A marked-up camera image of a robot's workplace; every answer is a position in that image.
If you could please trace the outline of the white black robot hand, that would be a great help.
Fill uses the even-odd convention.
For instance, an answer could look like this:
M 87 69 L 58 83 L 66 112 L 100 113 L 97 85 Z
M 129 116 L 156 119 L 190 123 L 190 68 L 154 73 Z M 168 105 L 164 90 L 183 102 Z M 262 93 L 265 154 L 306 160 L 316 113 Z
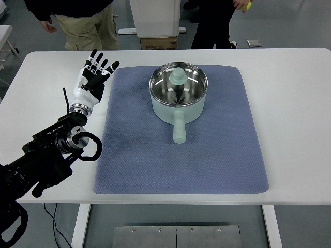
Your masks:
M 92 50 L 78 74 L 74 100 L 69 109 L 71 113 L 81 113 L 88 117 L 92 114 L 94 106 L 100 103 L 105 88 L 104 83 L 120 65 L 118 61 L 109 66 L 107 63 L 108 60 L 103 58 L 102 52 Z

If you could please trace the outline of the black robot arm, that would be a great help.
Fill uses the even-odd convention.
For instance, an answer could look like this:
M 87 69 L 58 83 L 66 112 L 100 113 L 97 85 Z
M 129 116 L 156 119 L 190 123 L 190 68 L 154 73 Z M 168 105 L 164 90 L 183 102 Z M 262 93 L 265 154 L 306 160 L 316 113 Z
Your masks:
M 28 214 L 17 202 L 19 198 L 28 191 L 39 198 L 45 189 L 72 175 L 71 165 L 77 159 L 96 161 L 100 157 L 101 140 L 83 128 L 90 113 L 85 104 L 67 105 L 66 115 L 22 147 L 22 157 L 1 166 L 1 233 L 20 220 L 11 239 L 1 240 L 1 247 L 12 247 L 27 228 Z

